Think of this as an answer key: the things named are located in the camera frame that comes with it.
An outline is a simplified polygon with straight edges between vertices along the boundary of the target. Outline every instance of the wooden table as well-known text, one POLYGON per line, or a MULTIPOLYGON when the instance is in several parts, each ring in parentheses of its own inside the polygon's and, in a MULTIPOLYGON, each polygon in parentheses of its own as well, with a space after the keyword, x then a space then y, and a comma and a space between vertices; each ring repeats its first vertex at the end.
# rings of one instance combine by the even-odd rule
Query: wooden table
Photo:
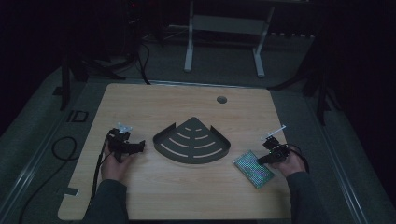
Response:
MULTIPOLYGON (((252 150, 268 153, 261 137, 280 127, 267 90, 202 86, 110 84, 99 106, 59 218, 79 220, 88 206, 97 157, 106 134, 121 122, 133 126, 130 142, 146 140, 127 174, 130 219, 261 219, 290 217, 290 192, 278 170, 256 189, 233 160, 252 150), (227 98, 226 104, 217 101, 227 98), (231 143, 228 155, 206 164, 171 161, 153 145, 153 136, 174 122, 191 117, 215 127, 231 143)), ((282 132, 275 137, 286 143, 282 132)))

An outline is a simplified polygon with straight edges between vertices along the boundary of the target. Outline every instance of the sleeve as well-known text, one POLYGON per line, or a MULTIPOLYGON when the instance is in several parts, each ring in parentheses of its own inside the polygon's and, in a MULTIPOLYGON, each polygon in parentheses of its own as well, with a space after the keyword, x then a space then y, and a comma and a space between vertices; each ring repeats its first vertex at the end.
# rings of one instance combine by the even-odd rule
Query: sleeve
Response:
POLYGON ((298 172, 286 179, 291 197, 291 223, 331 223, 308 173, 298 172))
POLYGON ((125 224, 128 221, 126 187, 116 180, 102 181, 81 223, 125 224))

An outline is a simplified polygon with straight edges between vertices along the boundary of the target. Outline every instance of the gray floor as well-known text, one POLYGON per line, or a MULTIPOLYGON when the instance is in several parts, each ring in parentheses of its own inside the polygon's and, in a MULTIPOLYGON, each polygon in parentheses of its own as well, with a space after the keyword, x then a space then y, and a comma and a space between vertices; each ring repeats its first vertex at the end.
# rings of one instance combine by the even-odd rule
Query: gray floor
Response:
MULTIPOLYGON (((273 86, 292 77, 312 42, 312 39, 302 37, 269 36, 262 53, 266 76, 257 78, 251 49, 245 45, 213 47, 199 39, 194 48, 192 71, 185 73, 186 45, 182 36, 168 39, 163 48, 150 36, 146 39, 149 48, 146 72, 153 84, 184 82, 255 88, 273 86)), ((141 53, 145 59, 147 52, 144 48, 141 53)), ((128 77, 123 82, 143 83, 135 66, 122 69, 118 74, 128 77)), ((61 84, 60 76, 60 70, 57 70, 43 82, 0 139, 2 151, 9 152, 0 159, 0 199, 3 204, 0 212, 8 214, 1 223, 17 223, 27 200, 64 164, 51 153, 51 146, 57 139, 74 137, 77 140, 75 155, 78 155, 106 85, 114 82, 95 74, 87 83, 73 81, 72 101, 62 112, 59 110, 60 97, 52 95, 55 87, 61 84), (67 122, 72 110, 88 112, 87 121, 67 122), (35 165, 37 171, 24 170, 32 167, 29 161, 34 157, 41 159, 35 165), (15 186, 20 184, 17 180, 22 179, 27 179, 29 188, 20 188, 16 192, 15 186)), ((280 121, 288 125, 285 130, 288 142, 301 147, 310 162, 311 175, 332 222, 396 223, 396 212, 344 113, 334 108, 326 111, 327 125, 321 126, 315 117, 317 99, 302 96, 303 84, 272 91, 272 95, 280 121)), ((60 155, 67 157, 73 144, 63 140, 55 147, 60 155)), ((37 193, 26 207, 23 223, 65 223, 57 218, 57 211, 76 163, 68 162, 37 193)), ((290 220, 258 220, 258 223, 290 223, 290 220)))

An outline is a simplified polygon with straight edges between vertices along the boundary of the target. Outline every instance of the forearm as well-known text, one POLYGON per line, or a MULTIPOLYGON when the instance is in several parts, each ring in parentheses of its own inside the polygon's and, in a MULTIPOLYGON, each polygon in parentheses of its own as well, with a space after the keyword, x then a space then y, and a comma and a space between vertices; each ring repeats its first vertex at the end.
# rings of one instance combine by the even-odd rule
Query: forearm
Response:
POLYGON ((81 223, 128 223, 125 201, 126 187, 116 180, 104 180, 81 223))
POLYGON ((290 188, 292 223, 331 223, 308 173, 294 173, 286 179, 290 188))

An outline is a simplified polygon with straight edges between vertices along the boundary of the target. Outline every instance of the person's left hand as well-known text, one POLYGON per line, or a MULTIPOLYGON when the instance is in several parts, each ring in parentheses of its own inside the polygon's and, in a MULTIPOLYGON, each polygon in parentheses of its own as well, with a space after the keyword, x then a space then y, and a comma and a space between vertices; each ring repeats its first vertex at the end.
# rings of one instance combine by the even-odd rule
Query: person's left hand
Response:
POLYGON ((112 179, 122 183, 128 167, 131 165, 134 159, 134 154, 129 156, 122 156, 121 162, 118 162, 114 157, 114 153, 111 153, 108 149, 108 144, 105 147, 105 160, 103 161, 101 171, 102 180, 112 179))

